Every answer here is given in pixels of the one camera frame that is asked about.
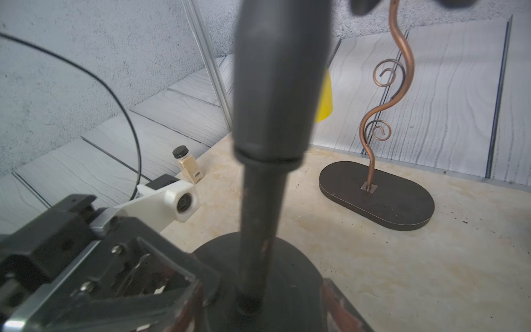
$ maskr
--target black jar lid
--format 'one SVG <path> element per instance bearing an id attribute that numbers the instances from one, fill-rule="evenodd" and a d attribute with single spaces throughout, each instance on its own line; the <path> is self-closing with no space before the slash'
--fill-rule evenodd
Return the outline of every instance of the black jar lid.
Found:
<path id="1" fill-rule="evenodd" d="M 188 153 L 188 149 L 184 145 L 181 145 L 180 147 L 176 147 L 175 150 L 173 150 L 173 156 L 175 157 L 175 159 L 182 158 L 186 156 L 187 153 Z"/>

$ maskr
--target black pole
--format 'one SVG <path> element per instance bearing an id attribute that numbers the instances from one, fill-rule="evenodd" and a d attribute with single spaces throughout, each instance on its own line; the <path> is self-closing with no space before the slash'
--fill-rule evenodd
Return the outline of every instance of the black pole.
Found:
<path id="1" fill-rule="evenodd" d="M 234 150 L 245 165 L 239 310 L 259 310 L 287 173 L 302 162 L 330 44 L 330 0 L 245 0 L 236 32 Z"/>
<path id="2" fill-rule="evenodd" d="M 264 296 L 286 176 L 245 167 L 237 298 L 245 313 L 257 312 Z"/>

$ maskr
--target black oval base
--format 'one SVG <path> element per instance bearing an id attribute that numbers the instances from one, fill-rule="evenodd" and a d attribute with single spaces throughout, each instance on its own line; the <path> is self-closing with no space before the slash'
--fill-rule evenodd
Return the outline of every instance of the black oval base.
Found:
<path id="1" fill-rule="evenodd" d="M 369 167 L 352 161 L 338 161 L 325 167 L 319 188 L 330 200 L 377 224 L 398 231 L 412 231 L 426 225 L 435 211 L 430 193 L 419 184 L 377 169 L 373 193 L 362 190 Z"/>
<path id="2" fill-rule="evenodd" d="M 262 310 L 254 316 L 235 308 L 239 233 L 213 239 L 194 255 L 222 275 L 216 300 L 203 313 L 204 331 L 323 331 L 320 289 L 323 278 L 310 260 L 288 242 L 275 238 L 273 264 Z"/>

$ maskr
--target copper spiral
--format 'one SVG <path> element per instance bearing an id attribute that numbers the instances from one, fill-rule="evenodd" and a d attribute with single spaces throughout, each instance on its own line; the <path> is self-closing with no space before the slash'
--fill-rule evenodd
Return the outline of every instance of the copper spiral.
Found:
<path id="1" fill-rule="evenodd" d="M 374 137 L 374 139 L 376 140 L 379 140 L 379 141 L 387 141 L 390 137 L 391 137 L 391 132 L 392 132 L 392 128 L 391 128 L 391 125 L 387 122 L 385 122 L 384 120 L 380 120 L 380 119 L 376 119 L 376 120 L 373 120 L 373 121 L 370 121 L 369 123 L 367 123 L 367 125 L 365 126 L 365 141 L 367 141 L 367 129 L 369 129 L 369 126 L 373 123 L 378 123 L 378 122 L 381 122 L 383 123 L 384 125 L 386 125 L 387 127 L 387 130 L 388 130 L 388 133 L 386 135 L 386 130 L 380 126 L 379 124 L 375 125 L 373 130 L 372 130 L 372 137 Z M 376 129 L 379 129 L 380 132 L 382 133 L 382 135 L 385 135 L 384 138 L 381 138 L 381 137 L 378 137 L 376 135 Z"/>
<path id="2" fill-rule="evenodd" d="M 415 73 L 415 59 L 413 58 L 413 52 L 411 50 L 411 47 L 409 46 L 409 43 L 406 40 L 406 37 L 404 37 L 404 35 L 400 31 L 400 29 L 398 28 L 398 21 L 397 21 L 398 4 L 399 4 L 399 0 L 391 0 L 391 5 L 389 7 L 389 28 L 391 30 L 391 34 L 393 36 L 393 39 L 395 40 L 395 43 L 397 44 L 398 48 L 402 52 L 402 56 L 404 57 L 404 60 L 406 62 L 406 68 L 404 68 L 402 66 L 402 64 L 399 61 L 397 61 L 397 60 L 387 59 L 387 60 L 384 60 L 384 61 L 380 62 L 376 66 L 376 68 L 374 70 L 374 73 L 373 73 L 374 82 L 378 86 L 380 86 L 380 87 L 388 87 L 388 86 L 390 86 L 395 81 L 395 78 L 396 78 L 395 70 L 392 69 L 392 68 L 387 68 L 380 74 L 380 77 L 381 77 L 385 72 L 391 72 L 392 78 L 391 78 L 390 82 L 387 83 L 387 84 L 381 84 L 381 83 L 379 83 L 377 81 L 377 79 L 376 79 L 376 71 L 377 71 L 378 67 L 380 65 L 384 64 L 385 62 L 393 62 L 393 63 L 397 64 L 400 67 L 400 69 L 402 70 L 402 73 L 404 74 L 403 75 L 404 78 L 402 80 L 400 88 L 391 97 L 391 99 L 387 103 L 385 103 L 383 105 L 380 105 L 380 106 L 376 106 L 372 110 L 367 112 L 367 114 L 365 114 L 365 116 L 363 117 L 361 123 L 359 124 L 359 139 L 361 140 L 362 145 L 365 148 L 365 151 L 367 151 L 367 155 L 369 156 L 369 161 L 370 161 L 370 163 L 369 163 L 369 174 L 367 176 L 367 185 L 366 186 L 365 185 L 362 186 L 366 191 L 370 191 L 371 190 L 372 181 L 373 181 L 373 178 L 374 178 L 374 165 L 376 163 L 376 160 L 375 160 L 375 157 L 374 157 L 374 153 L 373 153 L 372 149 L 369 147 L 369 144 L 367 142 L 366 129 L 371 123 L 381 122 L 381 123 L 386 124 L 388 129 L 389 129 L 389 133 L 388 133 L 387 137 L 385 139 L 383 139 L 383 140 L 386 140 L 386 139 L 388 139 L 391 136 L 391 126 L 387 122 L 385 122 L 383 120 L 373 120 L 373 121 L 369 122 L 369 124 L 367 124 L 367 121 L 374 114 L 376 114 L 378 112 L 381 112 L 383 110 L 386 110 L 386 109 L 396 105 L 396 103 L 398 103 L 404 97 L 404 95 L 407 93 L 407 91 L 409 90 L 409 87 L 411 86 L 411 83 L 413 81 L 413 75 Z M 374 131 L 376 129 L 379 129 L 382 132 L 382 134 L 384 134 L 384 129 L 383 129 L 382 126 L 376 125 L 374 127 L 373 131 L 372 131 L 373 137 L 375 137 L 377 140 L 381 140 L 374 134 Z"/>

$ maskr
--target gray wall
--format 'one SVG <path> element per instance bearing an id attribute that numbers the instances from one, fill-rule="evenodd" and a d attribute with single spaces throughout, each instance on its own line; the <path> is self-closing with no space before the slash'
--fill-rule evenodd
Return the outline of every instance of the gray wall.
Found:
<path id="1" fill-rule="evenodd" d="M 199 0 L 216 56 L 232 53 L 241 0 Z M 389 0 L 353 17 L 333 2 L 333 34 L 388 31 Z M 447 11 L 434 0 L 402 0 L 399 23 L 418 25 L 508 18 L 530 0 L 479 0 Z M 101 76 L 131 107 L 204 67 L 181 0 L 0 0 L 0 29 L 36 42 Z M 119 113 L 84 74 L 0 40 L 0 175 L 76 139 Z"/>
<path id="2" fill-rule="evenodd" d="M 447 10 L 435 0 L 401 0 L 398 23 L 405 30 L 422 25 L 509 18 L 521 10 L 531 10 L 531 0 L 478 0 L 466 9 Z M 342 38 L 389 31 L 389 0 L 382 1 L 370 14 L 353 17 L 349 1 L 335 0 L 333 34 Z"/>

